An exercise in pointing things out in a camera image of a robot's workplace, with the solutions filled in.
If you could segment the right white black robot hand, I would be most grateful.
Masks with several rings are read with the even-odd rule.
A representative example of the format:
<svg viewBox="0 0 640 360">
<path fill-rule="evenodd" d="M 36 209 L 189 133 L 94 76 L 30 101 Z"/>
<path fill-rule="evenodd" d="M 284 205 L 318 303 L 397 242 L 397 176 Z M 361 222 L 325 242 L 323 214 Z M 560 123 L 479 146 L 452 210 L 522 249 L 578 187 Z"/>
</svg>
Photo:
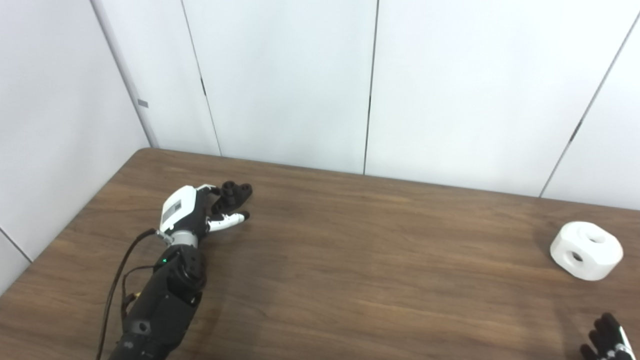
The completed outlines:
<svg viewBox="0 0 640 360">
<path fill-rule="evenodd" d="M 595 319 L 588 337 L 590 344 L 582 344 L 579 348 L 584 360 L 637 359 L 626 331 L 610 312 Z"/>
</svg>

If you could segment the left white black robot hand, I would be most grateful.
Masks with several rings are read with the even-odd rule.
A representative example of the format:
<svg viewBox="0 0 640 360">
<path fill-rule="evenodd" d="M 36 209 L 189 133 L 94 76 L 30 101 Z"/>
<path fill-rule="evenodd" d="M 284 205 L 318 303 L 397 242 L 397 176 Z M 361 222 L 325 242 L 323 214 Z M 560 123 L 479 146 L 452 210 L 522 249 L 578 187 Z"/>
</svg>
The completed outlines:
<svg viewBox="0 0 640 360">
<path fill-rule="evenodd" d="M 239 209 L 252 194 L 251 184 L 233 181 L 226 181 L 221 186 L 183 186 L 163 203 L 157 235 L 168 248 L 198 248 L 208 234 L 247 221 L 249 212 Z"/>
</svg>

